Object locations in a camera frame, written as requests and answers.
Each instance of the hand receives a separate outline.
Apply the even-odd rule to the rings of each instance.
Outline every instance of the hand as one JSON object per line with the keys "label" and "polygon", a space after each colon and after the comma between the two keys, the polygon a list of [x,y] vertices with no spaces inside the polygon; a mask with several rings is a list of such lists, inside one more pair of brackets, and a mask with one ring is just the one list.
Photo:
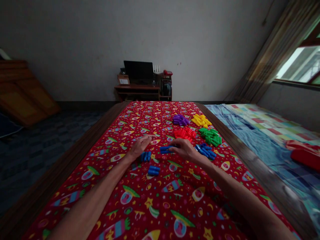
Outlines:
{"label": "hand", "polygon": [[193,147],[189,140],[177,138],[173,140],[170,145],[178,145],[180,148],[171,147],[169,151],[179,154],[183,159],[196,163],[201,154]]}
{"label": "hand", "polygon": [[153,141],[155,138],[155,135],[144,135],[142,138],[136,141],[136,143],[127,153],[127,155],[130,157],[130,160],[132,162],[136,160],[136,158],[144,152],[149,143],[151,143],[151,141]]}

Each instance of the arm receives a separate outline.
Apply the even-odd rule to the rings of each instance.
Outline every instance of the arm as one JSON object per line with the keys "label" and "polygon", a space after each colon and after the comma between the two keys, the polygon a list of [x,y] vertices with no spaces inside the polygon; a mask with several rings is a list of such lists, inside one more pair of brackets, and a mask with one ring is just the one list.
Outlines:
{"label": "arm", "polygon": [[180,145],[180,148],[169,150],[201,167],[217,183],[259,239],[295,239],[283,222],[255,195],[198,153],[188,140],[176,139],[170,145]]}
{"label": "arm", "polygon": [[130,164],[142,154],[153,138],[153,135],[145,135],[139,139],[108,175],[71,208],[69,213],[52,231],[49,239],[87,239],[107,204],[113,189]]}

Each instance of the red telephone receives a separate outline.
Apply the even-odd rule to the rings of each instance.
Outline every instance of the red telephone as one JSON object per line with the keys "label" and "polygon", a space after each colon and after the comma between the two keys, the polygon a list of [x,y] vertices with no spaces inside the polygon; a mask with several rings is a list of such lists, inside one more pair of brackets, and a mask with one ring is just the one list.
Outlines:
{"label": "red telephone", "polygon": [[164,73],[164,75],[167,75],[167,76],[171,76],[171,75],[173,75],[173,73],[172,73],[172,72],[167,71],[167,70],[163,70],[163,73]]}

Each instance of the tiled floor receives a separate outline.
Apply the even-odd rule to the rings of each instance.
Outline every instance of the tiled floor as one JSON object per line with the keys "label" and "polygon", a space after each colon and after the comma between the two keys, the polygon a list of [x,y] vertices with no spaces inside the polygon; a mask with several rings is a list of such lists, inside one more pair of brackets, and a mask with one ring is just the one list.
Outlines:
{"label": "tiled floor", "polygon": [[0,142],[0,216],[104,113],[62,112]]}

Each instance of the wooden cabinet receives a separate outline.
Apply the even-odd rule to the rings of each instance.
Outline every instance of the wooden cabinet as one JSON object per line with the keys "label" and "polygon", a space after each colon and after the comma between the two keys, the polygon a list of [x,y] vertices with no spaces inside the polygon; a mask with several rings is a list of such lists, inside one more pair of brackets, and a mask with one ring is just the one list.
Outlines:
{"label": "wooden cabinet", "polygon": [[0,105],[24,126],[30,126],[47,117],[14,83],[0,84]]}
{"label": "wooden cabinet", "polygon": [[26,95],[32,98],[46,114],[52,115],[60,111],[60,107],[37,79],[19,80],[16,81],[16,84]]}
{"label": "wooden cabinet", "polygon": [[0,61],[0,108],[25,127],[60,111],[26,61]]}

